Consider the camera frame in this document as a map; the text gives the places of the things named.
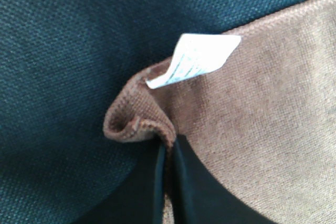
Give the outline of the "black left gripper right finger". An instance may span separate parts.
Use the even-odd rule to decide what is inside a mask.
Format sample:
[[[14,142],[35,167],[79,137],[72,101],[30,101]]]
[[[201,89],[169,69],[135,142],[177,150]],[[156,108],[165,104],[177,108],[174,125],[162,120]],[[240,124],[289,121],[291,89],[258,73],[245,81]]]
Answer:
[[[175,223],[274,223],[222,186],[184,135],[175,140],[171,174]]]

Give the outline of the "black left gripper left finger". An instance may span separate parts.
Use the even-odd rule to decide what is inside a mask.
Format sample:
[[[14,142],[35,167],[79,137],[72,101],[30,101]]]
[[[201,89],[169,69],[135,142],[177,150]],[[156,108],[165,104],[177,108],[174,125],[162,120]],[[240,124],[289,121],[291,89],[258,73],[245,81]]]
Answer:
[[[150,144],[124,182],[76,223],[162,223],[164,162],[164,145]]]

